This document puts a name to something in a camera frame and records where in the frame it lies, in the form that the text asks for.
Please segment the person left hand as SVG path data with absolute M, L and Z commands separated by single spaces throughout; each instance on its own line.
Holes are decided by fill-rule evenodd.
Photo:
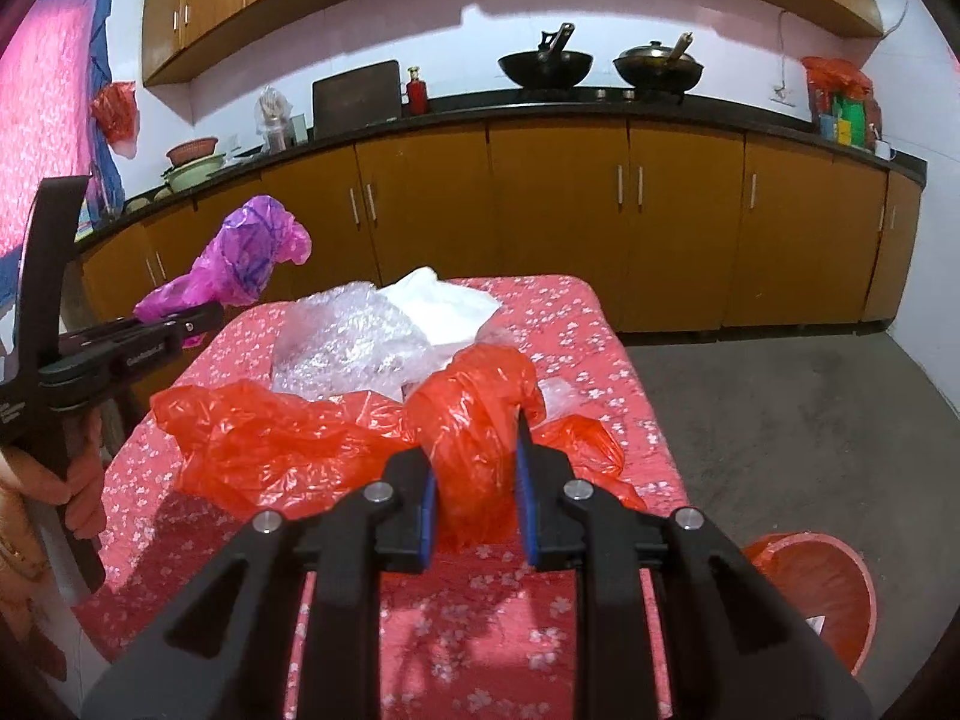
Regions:
M 28 554 L 29 517 L 23 502 L 65 505 L 65 523 L 78 539 L 98 536 L 106 526 L 103 505 L 103 422 L 98 410 L 88 411 L 80 422 L 82 444 L 71 456 L 67 476 L 59 478 L 23 450 L 2 449 L 2 543 Z

